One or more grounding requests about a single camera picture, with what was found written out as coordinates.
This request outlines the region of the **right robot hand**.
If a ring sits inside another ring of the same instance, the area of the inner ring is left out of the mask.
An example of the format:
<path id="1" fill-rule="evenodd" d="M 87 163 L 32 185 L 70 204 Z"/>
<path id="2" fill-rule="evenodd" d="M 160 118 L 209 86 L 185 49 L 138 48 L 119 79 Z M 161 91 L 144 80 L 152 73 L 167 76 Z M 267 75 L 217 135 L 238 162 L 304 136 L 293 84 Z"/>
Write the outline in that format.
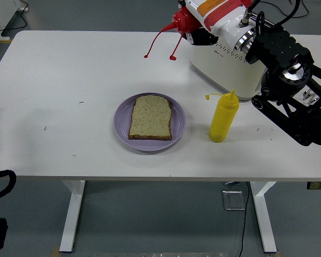
<path id="1" fill-rule="evenodd" d="M 240 50 L 255 27 L 249 21 L 252 1 L 179 1 L 193 18 L 184 38 L 195 46 L 211 46 L 224 39 L 233 50 Z"/>

